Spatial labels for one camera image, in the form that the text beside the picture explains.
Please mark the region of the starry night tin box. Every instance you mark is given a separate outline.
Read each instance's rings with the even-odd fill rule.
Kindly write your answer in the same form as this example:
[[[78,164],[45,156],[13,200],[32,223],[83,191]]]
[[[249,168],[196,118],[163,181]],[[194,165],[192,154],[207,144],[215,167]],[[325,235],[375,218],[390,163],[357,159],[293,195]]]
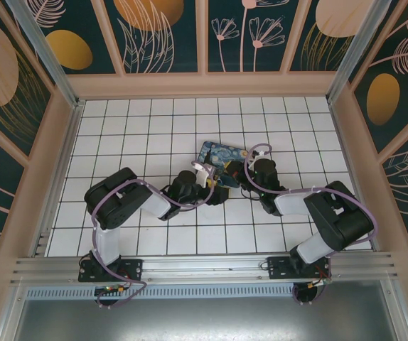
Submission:
[[[198,162],[213,166],[215,175],[221,176],[227,163],[231,161],[243,162],[247,154],[248,151],[241,148],[204,141],[198,154]]]

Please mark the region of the grey metal sheet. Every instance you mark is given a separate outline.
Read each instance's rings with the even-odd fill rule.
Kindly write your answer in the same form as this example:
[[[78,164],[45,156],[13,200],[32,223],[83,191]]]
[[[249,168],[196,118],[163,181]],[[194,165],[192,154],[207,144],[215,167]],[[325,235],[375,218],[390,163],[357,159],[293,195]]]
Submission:
[[[98,298],[27,301],[31,287],[44,286],[11,289],[0,341],[408,341],[408,310],[389,280],[335,282],[311,303],[134,298],[108,310]]]

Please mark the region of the small circuit board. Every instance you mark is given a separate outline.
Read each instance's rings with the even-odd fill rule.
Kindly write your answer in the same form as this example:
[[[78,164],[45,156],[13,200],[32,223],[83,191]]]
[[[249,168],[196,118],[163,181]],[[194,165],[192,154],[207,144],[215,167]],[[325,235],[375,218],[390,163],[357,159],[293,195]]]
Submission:
[[[119,295],[120,293],[127,290],[126,286],[115,285],[115,286],[100,286],[96,287],[94,295],[103,296],[103,295]]]

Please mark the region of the aluminium profile rail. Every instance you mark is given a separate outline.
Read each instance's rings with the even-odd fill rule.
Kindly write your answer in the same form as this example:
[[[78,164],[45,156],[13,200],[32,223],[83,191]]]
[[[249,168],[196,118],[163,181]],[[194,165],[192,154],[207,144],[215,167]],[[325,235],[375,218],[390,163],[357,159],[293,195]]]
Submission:
[[[268,254],[143,256],[142,281],[148,284],[266,283],[260,264]],[[77,285],[78,257],[17,259],[9,283],[18,286]],[[344,251],[330,258],[336,281],[392,280],[397,278],[387,252]]]

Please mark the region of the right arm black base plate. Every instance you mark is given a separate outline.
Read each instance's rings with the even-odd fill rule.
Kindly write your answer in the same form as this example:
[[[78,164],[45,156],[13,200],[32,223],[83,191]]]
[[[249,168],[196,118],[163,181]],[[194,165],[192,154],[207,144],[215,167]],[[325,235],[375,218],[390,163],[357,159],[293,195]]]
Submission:
[[[270,279],[319,279],[330,278],[329,259],[320,258],[312,264],[294,263],[289,256],[267,258],[267,271]]]

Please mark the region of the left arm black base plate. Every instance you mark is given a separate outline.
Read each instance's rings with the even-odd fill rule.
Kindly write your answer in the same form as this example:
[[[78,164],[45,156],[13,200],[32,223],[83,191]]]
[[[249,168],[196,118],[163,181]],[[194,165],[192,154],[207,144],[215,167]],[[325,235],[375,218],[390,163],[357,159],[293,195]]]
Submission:
[[[107,267],[118,276],[140,281],[142,273],[141,259],[118,259]],[[116,282],[118,278],[107,273],[96,259],[82,260],[78,274],[80,283]]]

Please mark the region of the aluminium corner post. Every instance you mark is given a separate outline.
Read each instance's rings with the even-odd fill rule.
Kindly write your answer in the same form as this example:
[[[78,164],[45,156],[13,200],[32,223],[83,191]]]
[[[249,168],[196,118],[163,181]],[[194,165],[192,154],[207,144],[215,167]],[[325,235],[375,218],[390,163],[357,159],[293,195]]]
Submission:
[[[358,32],[355,34],[326,93],[327,103],[330,107],[338,99],[355,66],[361,59],[372,37],[375,35],[377,28],[390,7],[391,1],[392,0],[374,0],[368,9],[367,15],[361,23]]]
[[[40,27],[32,17],[27,4],[23,0],[6,0],[6,3],[8,4],[14,17],[20,23],[29,41],[38,52],[39,58],[43,61],[66,102],[73,109],[82,106],[84,102],[79,99],[73,90],[70,82],[68,81],[67,75],[55,57],[54,52],[48,45],[48,42],[45,39]]]

